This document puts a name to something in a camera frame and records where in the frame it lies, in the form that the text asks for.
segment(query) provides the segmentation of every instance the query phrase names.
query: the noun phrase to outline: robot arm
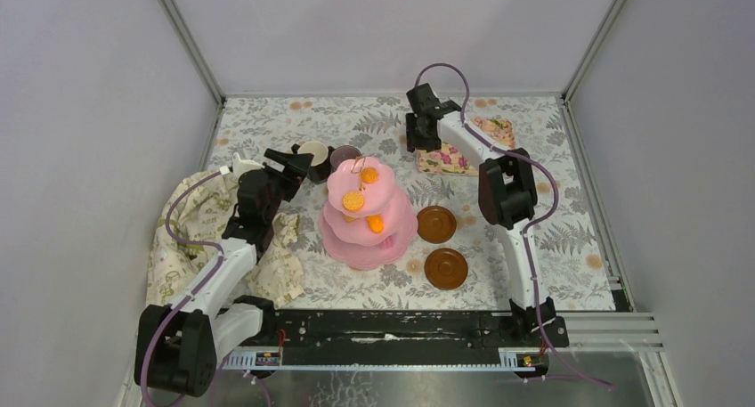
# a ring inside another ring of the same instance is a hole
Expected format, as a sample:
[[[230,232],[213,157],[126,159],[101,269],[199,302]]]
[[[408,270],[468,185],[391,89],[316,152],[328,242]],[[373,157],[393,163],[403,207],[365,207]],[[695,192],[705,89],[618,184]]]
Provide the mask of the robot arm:
[[[488,144],[495,142],[480,128],[466,120],[461,123],[461,108],[457,103],[440,102],[430,85],[418,85],[407,92],[412,113],[407,118],[407,149],[434,151],[442,142],[452,144],[467,160],[479,168],[478,202],[489,224],[500,226],[498,239],[503,246],[509,275],[509,304],[514,314],[522,317],[521,328],[516,332],[523,336],[535,331],[536,304],[533,283],[537,283],[540,305],[545,324],[556,317],[553,301],[542,282],[533,280],[527,252],[524,247],[524,226],[534,217],[538,196],[535,190],[532,167],[522,160],[504,155]],[[512,151],[529,157],[524,149]],[[512,177],[506,183],[503,176]],[[538,259],[533,255],[535,271],[540,274]]]
[[[270,245],[272,221],[280,203],[294,198],[313,159],[311,154],[272,150],[264,156],[282,164],[283,170],[234,156],[239,203],[223,232],[223,253],[215,254],[189,287],[168,305],[149,305],[142,312],[134,367],[137,385],[142,384],[146,361],[147,387],[202,396],[212,382],[218,359],[264,327],[264,311],[257,305],[234,303],[224,313],[220,313],[221,307]],[[222,265],[216,266],[221,258]],[[173,308],[182,303],[179,310]],[[146,358],[152,343],[154,351]]]

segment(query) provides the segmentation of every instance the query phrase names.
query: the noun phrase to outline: floral box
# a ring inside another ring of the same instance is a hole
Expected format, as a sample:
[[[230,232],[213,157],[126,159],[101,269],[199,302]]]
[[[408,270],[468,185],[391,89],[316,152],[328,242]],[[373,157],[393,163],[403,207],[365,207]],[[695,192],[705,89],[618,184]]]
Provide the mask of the floral box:
[[[514,126],[507,119],[474,118],[472,123],[496,142],[509,149],[516,148]],[[439,151],[419,151],[417,167],[423,173],[477,175],[477,168],[469,165],[455,147],[443,143]]]

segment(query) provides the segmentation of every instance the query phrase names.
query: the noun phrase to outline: purple cup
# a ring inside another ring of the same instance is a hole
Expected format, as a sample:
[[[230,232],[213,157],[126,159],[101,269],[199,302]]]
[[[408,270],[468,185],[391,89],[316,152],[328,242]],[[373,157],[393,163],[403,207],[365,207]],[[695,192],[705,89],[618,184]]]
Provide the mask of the purple cup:
[[[357,159],[361,156],[359,149],[353,146],[336,147],[330,154],[330,171],[335,172],[338,166],[349,159]]]

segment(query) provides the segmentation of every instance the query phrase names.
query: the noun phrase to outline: beige fabric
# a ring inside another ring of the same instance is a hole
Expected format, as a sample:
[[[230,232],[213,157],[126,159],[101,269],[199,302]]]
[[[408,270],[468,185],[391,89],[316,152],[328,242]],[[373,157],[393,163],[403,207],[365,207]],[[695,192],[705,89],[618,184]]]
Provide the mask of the beige fabric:
[[[211,247],[178,244],[165,229],[165,215],[171,204],[210,174],[206,171],[184,179],[163,207],[147,266],[147,304],[164,305],[181,293],[215,255]],[[219,175],[200,185],[176,207],[170,222],[173,231],[190,240],[220,242],[236,205],[238,188],[239,180],[233,174]],[[301,286],[304,270],[286,247],[296,241],[298,219],[296,215],[286,214],[275,217],[275,236],[270,247],[257,266],[241,280],[232,297],[239,293],[252,294],[269,298],[276,307],[281,307],[304,292]]]

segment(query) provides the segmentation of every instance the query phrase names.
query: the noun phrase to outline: glass panel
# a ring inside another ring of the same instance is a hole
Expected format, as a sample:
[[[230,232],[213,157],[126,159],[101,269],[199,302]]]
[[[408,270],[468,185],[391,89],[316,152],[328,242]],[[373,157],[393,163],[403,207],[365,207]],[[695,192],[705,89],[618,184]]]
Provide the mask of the glass panel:
[[[613,392],[587,382],[523,381],[512,373],[486,371],[277,371],[264,380],[278,406],[466,406],[559,407],[653,406],[642,364],[630,353],[580,353],[572,358],[582,370],[618,386]],[[570,374],[558,361],[551,375]],[[265,406],[263,389],[251,377],[223,371],[200,399],[182,407]],[[156,396],[168,403],[172,395]]]

